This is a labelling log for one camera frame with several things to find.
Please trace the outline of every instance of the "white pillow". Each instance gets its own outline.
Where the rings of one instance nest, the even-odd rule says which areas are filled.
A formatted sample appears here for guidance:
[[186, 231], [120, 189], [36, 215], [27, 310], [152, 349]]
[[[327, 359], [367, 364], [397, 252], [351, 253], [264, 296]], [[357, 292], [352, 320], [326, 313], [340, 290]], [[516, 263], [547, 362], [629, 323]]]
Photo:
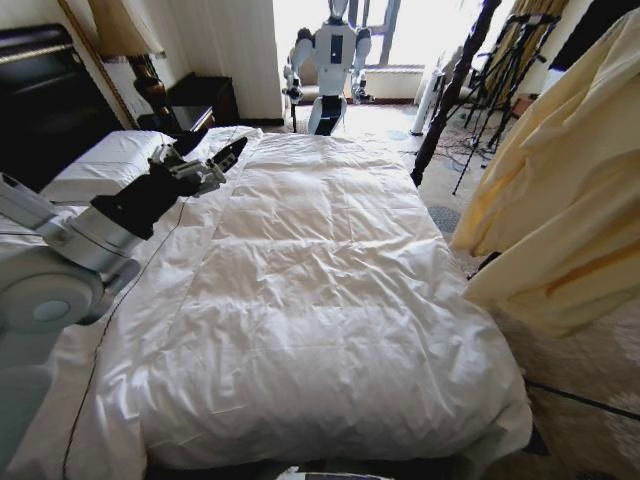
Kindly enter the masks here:
[[83, 205], [96, 195], [114, 195], [149, 169], [158, 145], [175, 139], [160, 132], [111, 132], [42, 190], [55, 203]]

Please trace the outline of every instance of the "lamp base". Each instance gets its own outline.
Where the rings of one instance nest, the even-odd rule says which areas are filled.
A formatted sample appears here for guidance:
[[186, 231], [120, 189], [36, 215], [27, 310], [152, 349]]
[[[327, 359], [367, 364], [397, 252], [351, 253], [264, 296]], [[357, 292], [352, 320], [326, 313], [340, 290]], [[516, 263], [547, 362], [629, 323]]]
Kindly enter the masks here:
[[136, 91], [149, 103], [153, 113], [158, 116], [166, 130], [171, 130], [177, 122], [169, 106], [164, 83], [154, 75], [149, 55], [127, 57], [127, 60], [136, 75], [133, 82]]

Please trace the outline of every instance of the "wire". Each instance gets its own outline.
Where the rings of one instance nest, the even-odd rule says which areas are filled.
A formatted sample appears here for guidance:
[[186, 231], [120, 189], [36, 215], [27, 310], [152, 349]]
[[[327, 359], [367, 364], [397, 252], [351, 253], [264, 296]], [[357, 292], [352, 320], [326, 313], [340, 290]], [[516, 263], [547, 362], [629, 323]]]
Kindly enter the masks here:
[[544, 390], [545, 392], [552, 393], [560, 397], [568, 398], [569, 400], [573, 400], [575, 402], [582, 403], [584, 405], [589, 405], [590, 407], [604, 410], [605, 412], [612, 413], [614, 415], [630, 418], [631, 420], [640, 422], [640, 414], [638, 413], [630, 412], [628, 410], [623, 410], [622, 408], [613, 407], [606, 403], [597, 402], [595, 400], [591, 400], [590, 398], [582, 397], [574, 393], [565, 392], [564, 390], [560, 390], [555, 387], [550, 387], [548, 385], [545, 385], [544, 383], [539, 383], [533, 380], [529, 380], [527, 377], [524, 377], [524, 381], [525, 381], [525, 384], [529, 387], [537, 388], [539, 390]]
[[229, 142], [231, 142], [231, 139], [233, 138], [233, 136], [236, 134], [236, 132], [238, 131], [238, 126], [236, 125], [236, 128], [233, 129], [233, 132], [231, 132], [231, 135], [229, 135], [229, 138], [227, 139], [227, 141], [225, 142], [224, 146], [226, 147]]
[[[459, 158], [459, 156], [468, 156], [469, 153], [471, 153], [471, 150], [473, 148], [471, 145], [472, 141], [475, 141], [474, 136], [470, 135], [464, 138], [458, 138], [454, 141], [454, 143], [449, 145], [438, 144], [438, 146], [436, 147], [436, 151], [434, 152], [433, 155], [447, 158], [452, 162], [457, 163], [460, 166], [464, 166], [464, 161], [461, 161], [462, 159]], [[474, 157], [475, 156], [480, 157], [480, 159], [486, 162], [490, 161], [493, 158], [492, 155], [487, 155], [486, 153], [483, 153], [483, 151], [478, 148], [476, 148], [474, 151]]]
[[68, 479], [68, 477], [67, 477], [67, 463], [69, 461], [69, 454], [71, 452], [71, 445], [73, 444], [73, 440], [74, 440], [74, 436], [75, 436], [75, 433], [76, 433], [76, 429], [78, 427], [78, 421], [80, 419], [80, 414], [82, 413], [82, 409], [84, 408], [84, 404], [85, 404], [85, 401], [87, 400], [87, 396], [89, 394], [89, 389], [91, 387], [91, 383], [93, 381], [93, 377], [94, 377], [94, 375], [96, 373], [96, 369], [97, 369], [97, 365], [98, 365], [98, 351], [100, 350], [100, 347], [102, 346], [102, 342], [104, 341], [104, 339], [106, 337], [107, 330], [109, 329], [109, 325], [111, 325], [111, 321], [113, 320], [113, 317], [114, 317], [115, 313], [118, 311], [118, 308], [120, 308], [120, 305], [122, 305], [122, 302], [125, 300], [125, 298], [127, 298], [129, 293], [131, 293], [131, 291], [135, 288], [135, 286], [138, 284], [140, 279], [143, 277], [143, 275], [147, 271], [147, 267], [151, 264], [151, 262], [153, 261], [155, 256], [162, 249], [162, 247], [167, 242], [169, 237], [173, 234], [173, 232], [175, 232], [175, 230], [180, 226], [180, 222], [182, 221], [182, 214], [184, 213], [184, 207], [186, 206], [187, 202], [188, 202], [188, 200], [185, 200], [182, 203], [182, 206], [180, 208], [180, 214], [178, 215], [178, 221], [176, 222], [175, 226], [173, 228], [171, 228], [171, 230], [169, 231], [169, 233], [167, 233], [167, 236], [164, 238], [164, 240], [162, 240], [160, 245], [158, 245], [158, 248], [156, 248], [156, 250], [153, 252], [151, 257], [149, 258], [149, 261], [142, 268], [142, 270], [140, 271], [140, 274], [134, 280], [134, 282], [131, 285], [131, 287], [129, 287], [129, 289], [125, 292], [125, 294], [122, 295], [122, 297], [120, 297], [120, 299], [118, 300], [118, 303], [116, 303], [116, 306], [114, 307], [113, 311], [111, 312], [111, 314], [109, 315], [109, 318], [107, 319], [107, 321], [105, 323], [104, 329], [102, 330], [102, 334], [100, 335], [100, 340], [98, 341], [98, 345], [96, 346], [96, 348], [93, 351], [93, 365], [91, 367], [91, 373], [89, 374], [89, 380], [87, 381], [87, 386], [85, 387], [84, 393], [82, 394], [82, 400], [80, 401], [80, 406], [78, 407], [78, 411], [76, 412], [76, 416], [75, 416], [75, 418], [73, 420], [73, 424], [71, 425], [71, 432], [69, 433], [69, 440], [67, 441], [67, 447], [65, 448], [65, 451], [64, 451], [64, 458], [63, 458], [63, 461], [62, 461], [62, 478], [64, 480]]
[[17, 233], [17, 232], [0, 232], [0, 235], [9, 235], [11, 237], [40, 237], [37, 233]]

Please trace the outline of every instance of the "humanoid robot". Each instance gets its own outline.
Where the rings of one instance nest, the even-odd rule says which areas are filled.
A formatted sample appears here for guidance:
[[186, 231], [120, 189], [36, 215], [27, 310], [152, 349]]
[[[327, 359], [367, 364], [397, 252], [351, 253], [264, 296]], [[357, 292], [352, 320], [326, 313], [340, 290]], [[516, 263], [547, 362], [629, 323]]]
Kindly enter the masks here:
[[308, 28], [298, 32], [298, 39], [290, 63], [284, 68], [288, 95], [293, 105], [302, 98], [299, 69], [313, 55], [318, 71], [320, 96], [313, 102], [309, 117], [309, 133], [331, 135], [347, 109], [342, 88], [351, 68], [351, 96], [356, 104], [373, 100], [365, 92], [364, 64], [371, 50], [371, 32], [368, 28], [357, 32], [342, 20], [349, 0], [329, 0], [331, 16], [320, 29], [311, 34]]
[[247, 143], [241, 138], [206, 162], [186, 162], [206, 132], [162, 145], [149, 172], [116, 195], [97, 196], [76, 217], [0, 172], [0, 214], [40, 235], [46, 246], [0, 255], [0, 476], [49, 390], [46, 364], [60, 333], [100, 319], [138, 274], [133, 249], [178, 200], [225, 183]]

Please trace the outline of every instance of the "lamp shade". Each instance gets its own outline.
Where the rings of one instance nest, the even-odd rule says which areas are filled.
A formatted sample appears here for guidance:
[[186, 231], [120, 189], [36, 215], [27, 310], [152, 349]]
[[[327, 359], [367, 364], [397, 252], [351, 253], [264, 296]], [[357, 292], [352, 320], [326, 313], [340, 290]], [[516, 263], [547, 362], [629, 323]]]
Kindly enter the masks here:
[[127, 0], [89, 0], [103, 57], [133, 57], [164, 51], [151, 29]]

